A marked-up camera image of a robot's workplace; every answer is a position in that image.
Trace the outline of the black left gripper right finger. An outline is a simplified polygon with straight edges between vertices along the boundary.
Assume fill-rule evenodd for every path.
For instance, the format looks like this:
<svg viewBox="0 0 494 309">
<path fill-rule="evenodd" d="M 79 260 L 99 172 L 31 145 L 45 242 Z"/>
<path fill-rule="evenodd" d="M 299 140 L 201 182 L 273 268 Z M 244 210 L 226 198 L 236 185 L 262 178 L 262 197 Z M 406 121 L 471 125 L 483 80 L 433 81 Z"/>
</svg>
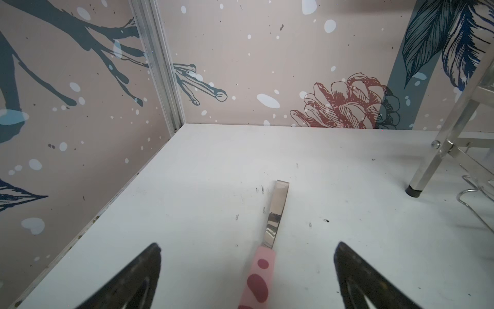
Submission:
<svg viewBox="0 0 494 309">
<path fill-rule="evenodd" d="M 333 259 L 346 308 L 421 308 L 346 243 L 338 244 Z"/>
</svg>

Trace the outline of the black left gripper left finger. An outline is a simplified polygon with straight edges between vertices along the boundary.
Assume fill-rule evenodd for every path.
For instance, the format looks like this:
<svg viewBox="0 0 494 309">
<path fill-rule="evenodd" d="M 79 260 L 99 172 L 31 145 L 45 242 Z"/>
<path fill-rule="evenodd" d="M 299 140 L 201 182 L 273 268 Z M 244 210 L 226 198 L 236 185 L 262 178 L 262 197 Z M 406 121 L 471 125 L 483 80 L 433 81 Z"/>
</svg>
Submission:
<svg viewBox="0 0 494 309">
<path fill-rule="evenodd" d="M 152 243 L 78 308 L 150 308 L 160 269 L 161 248 Z"/>
</svg>

